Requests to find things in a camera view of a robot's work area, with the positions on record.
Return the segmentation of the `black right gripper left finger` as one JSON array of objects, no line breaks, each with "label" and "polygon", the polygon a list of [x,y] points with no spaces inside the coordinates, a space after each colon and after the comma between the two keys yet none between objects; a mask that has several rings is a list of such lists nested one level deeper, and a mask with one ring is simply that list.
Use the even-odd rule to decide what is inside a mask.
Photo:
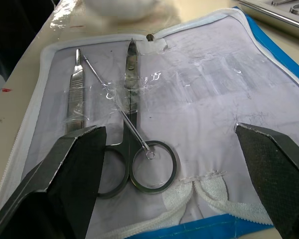
[{"label": "black right gripper left finger", "polygon": [[0,210],[0,239],[83,239],[98,196],[107,133],[60,137]]}]

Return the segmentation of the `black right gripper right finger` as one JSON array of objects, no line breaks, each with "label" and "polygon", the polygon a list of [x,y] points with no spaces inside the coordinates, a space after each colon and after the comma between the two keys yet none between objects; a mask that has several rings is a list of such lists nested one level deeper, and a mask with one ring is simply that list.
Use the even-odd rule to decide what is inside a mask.
[{"label": "black right gripper right finger", "polygon": [[286,134],[237,123],[252,184],[284,239],[299,239],[299,146]]}]

